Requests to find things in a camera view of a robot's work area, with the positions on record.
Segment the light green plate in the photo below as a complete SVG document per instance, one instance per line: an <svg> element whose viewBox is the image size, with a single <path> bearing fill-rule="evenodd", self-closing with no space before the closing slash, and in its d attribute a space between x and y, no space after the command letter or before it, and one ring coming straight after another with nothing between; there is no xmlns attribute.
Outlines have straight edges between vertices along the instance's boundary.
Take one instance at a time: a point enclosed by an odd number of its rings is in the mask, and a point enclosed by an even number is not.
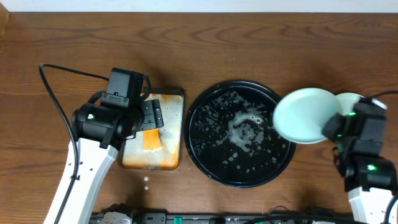
<svg viewBox="0 0 398 224"><path fill-rule="evenodd" d="M363 96L357 93L340 93L336 95L336 98L341 105L340 114L347 115L352 112L354 104L363 98Z"/></svg>

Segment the light blue plate front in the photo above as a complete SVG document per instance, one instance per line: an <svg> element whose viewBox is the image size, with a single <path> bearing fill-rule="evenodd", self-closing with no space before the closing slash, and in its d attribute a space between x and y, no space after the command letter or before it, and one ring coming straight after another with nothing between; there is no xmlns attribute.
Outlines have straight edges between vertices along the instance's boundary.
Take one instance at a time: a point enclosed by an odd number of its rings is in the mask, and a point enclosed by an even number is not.
<svg viewBox="0 0 398 224"><path fill-rule="evenodd" d="M298 144L316 144L326 139L322 128L342 112L337 97L321 88L295 90L279 101L272 122L284 139Z"/></svg>

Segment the green and yellow sponge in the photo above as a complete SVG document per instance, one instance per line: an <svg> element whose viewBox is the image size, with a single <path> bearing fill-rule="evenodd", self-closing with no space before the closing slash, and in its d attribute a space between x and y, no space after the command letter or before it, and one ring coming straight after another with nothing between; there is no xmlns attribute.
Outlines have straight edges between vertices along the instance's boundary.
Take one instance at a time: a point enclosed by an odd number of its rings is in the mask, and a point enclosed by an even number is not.
<svg viewBox="0 0 398 224"><path fill-rule="evenodd" d="M159 130L158 129L150 129L143 131L143 149L144 150L156 150L162 147Z"/></svg>

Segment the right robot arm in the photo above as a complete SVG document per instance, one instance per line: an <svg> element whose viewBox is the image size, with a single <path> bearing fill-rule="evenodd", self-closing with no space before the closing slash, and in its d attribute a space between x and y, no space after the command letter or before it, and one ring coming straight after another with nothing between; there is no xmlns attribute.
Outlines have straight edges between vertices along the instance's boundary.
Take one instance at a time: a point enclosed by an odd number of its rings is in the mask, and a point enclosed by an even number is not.
<svg viewBox="0 0 398 224"><path fill-rule="evenodd" d="M356 222L397 222L397 171L380 155L386 110L377 99L360 97L349 113L333 115L322 129L336 143L333 163L344 179Z"/></svg>

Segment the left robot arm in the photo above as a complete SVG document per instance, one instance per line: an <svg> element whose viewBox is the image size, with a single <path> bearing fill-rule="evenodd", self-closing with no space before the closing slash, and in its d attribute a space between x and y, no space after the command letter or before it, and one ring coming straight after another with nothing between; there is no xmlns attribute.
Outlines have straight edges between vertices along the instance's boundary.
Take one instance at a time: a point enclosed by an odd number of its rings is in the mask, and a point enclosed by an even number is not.
<svg viewBox="0 0 398 224"><path fill-rule="evenodd" d="M160 103L149 100L147 75L113 68L105 91L96 92L68 119L44 73L44 86L61 114L71 141L61 181L46 223L88 223L104 178L122 145L141 131L161 128Z"/></svg>

